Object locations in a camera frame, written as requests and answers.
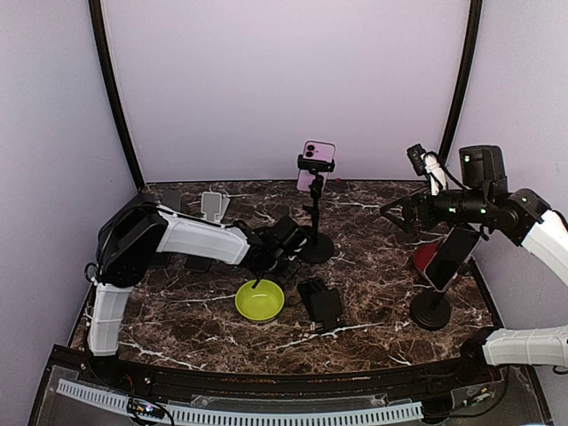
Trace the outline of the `black tall phone stand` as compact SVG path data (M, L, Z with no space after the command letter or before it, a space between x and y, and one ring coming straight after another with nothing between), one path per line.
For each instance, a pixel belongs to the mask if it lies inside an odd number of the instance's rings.
M308 264L322 264L329 260L335 252L335 246L330 237L321 233L319 201L323 192L323 177L316 176L310 185L312 205L303 205L303 210L311 216L312 225L308 228L310 237L303 245L298 257Z

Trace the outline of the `white folding phone stand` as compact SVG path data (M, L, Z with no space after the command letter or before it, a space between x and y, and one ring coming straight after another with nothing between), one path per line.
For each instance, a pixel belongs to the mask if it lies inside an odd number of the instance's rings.
M201 194L201 218L220 224L230 204L230 197L225 193L206 191Z

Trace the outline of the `purple edged phone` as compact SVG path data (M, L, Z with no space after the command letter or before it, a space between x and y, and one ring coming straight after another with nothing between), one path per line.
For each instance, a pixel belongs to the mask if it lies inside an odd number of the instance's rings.
M205 273L209 270L212 260L201 256L188 256L184 268L191 272Z

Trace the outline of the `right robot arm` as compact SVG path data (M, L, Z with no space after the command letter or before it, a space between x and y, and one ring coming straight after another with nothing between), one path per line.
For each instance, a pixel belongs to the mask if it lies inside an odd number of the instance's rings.
M445 299L448 288L462 275L473 251L490 233L501 232L516 246L544 263L561 281L567 280L567 222L536 192L508 189L508 178L498 146L478 145L460 149L461 179L456 188L448 187L453 175L434 152L421 145L407 149L414 172L428 179L430 187L399 199L400 216L381 208L403 232L416 235L441 223L450 231L420 267L430 289L416 296L410 316L421 328L437 331L451 317Z

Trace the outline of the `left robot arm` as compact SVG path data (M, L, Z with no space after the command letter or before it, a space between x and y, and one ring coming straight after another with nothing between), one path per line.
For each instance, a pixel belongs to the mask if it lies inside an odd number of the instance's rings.
M309 240L293 218L253 229L190 217L161 204L143 201L125 207L99 231L96 261L85 271L95 288L87 345L94 355L90 371L106 387L125 379L115 360L118 336L130 292L145 277L157 253L209 258L243 267L259 277L283 258L296 256Z

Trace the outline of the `pink phone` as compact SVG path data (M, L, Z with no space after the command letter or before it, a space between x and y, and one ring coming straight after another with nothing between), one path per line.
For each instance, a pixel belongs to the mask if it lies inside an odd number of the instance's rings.
M310 185L316 176L323 177L326 183L327 176L335 169L335 145L328 142L306 141L301 154L298 155L296 165L299 169L296 189L309 192Z

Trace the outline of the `dark blue phone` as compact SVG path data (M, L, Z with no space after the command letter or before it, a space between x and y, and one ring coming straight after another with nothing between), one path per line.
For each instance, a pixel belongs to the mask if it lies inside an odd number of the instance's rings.
M171 253L155 253L149 263L150 268L166 268L170 264Z

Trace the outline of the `grey small phone stand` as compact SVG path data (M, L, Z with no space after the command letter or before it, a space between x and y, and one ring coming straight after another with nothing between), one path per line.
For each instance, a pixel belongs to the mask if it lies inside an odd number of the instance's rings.
M181 212L181 193L173 190L164 191L162 194L161 205Z

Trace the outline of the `green bowl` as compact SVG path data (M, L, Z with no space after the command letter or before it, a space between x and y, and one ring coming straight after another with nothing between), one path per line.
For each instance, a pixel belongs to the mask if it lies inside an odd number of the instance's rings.
M235 296L237 312L254 323L275 320L285 303L285 295L278 284L270 280L248 281Z

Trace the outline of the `black folding phone stand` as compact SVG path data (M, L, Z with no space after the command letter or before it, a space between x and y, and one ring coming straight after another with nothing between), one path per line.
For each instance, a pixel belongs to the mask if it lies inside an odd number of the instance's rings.
M319 277L301 281L296 286L314 330L323 334L345 325L339 291L329 288Z

